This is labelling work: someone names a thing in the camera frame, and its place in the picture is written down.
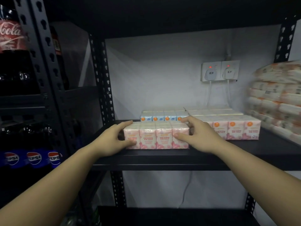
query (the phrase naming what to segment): coca-cola bottle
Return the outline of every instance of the coca-cola bottle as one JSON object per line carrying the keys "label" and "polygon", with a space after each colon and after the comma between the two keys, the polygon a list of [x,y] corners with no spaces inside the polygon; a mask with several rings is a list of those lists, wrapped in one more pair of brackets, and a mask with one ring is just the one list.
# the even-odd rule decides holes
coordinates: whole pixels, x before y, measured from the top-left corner
{"label": "coca-cola bottle", "polygon": [[58,34],[53,26],[50,26],[51,37],[53,41],[53,45],[55,47],[55,53],[57,55],[58,65],[60,67],[61,77],[65,90],[69,90],[69,80],[65,71],[65,63],[62,57],[62,48],[60,42],[58,40]]}
{"label": "coca-cola bottle", "polygon": [[0,0],[0,46],[6,70],[1,71],[2,95],[40,93],[13,0]]}

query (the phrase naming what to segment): cable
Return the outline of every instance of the cable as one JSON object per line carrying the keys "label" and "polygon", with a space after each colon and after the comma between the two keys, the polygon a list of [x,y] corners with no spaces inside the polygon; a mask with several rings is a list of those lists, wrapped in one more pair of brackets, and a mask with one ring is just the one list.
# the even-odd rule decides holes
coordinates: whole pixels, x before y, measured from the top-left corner
{"label": "cable", "polygon": [[228,97],[229,97],[229,106],[231,108],[231,95],[230,95],[230,84],[229,84],[229,80],[227,79],[227,85],[228,85]]}
{"label": "cable", "polygon": [[208,94],[208,98],[207,98],[206,107],[208,107],[208,103],[209,103],[209,99],[210,99],[210,94],[211,94],[211,81],[209,81],[209,94]]}
{"label": "cable", "polygon": [[185,187],[185,190],[184,190],[184,193],[183,193],[183,199],[182,199],[182,203],[179,205],[178,209],[179,209],[179,208],[181,207],[181,205],[183,205],[183,203],[184,203],[184,199],[185,199],[186,190],[187,190],[188,186],[190,185],[190,183],[191,183],[191,180],[192,180],[192,171],[190,171],[190,174],[189,174],[189,179],[188,179],[187,185],[186,185],[186,187]]}

